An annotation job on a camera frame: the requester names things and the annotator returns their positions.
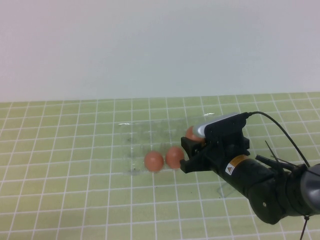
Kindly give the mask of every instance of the warning label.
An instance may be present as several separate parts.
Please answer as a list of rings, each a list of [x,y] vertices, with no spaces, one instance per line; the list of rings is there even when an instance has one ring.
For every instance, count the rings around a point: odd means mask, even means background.
[[[226,166],[225,172],[229,175],[232,174],[232,172],[234,171],[235,167],[232,166],[230,163],[228,163],[228,165]]]
[[[229,175],[235,170],[236,166],[242,161],[248,159],[246,155],[239,155],[232,159],[225,168],[225,172]]]

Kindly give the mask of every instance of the transparent plastic tray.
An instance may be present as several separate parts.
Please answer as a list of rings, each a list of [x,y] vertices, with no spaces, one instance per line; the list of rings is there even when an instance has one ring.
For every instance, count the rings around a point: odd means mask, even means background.
[[[148,171],[144,157],[149,151],[157,151],[165,158],[171,146],[181,147],[181,137],[185,136],[188,127],[209,121],[213,116],[208,113],[200,117],[117,123],[114,126],[113,148],[119,151],[121,160],[130,162],[126,173],[136,175]]]

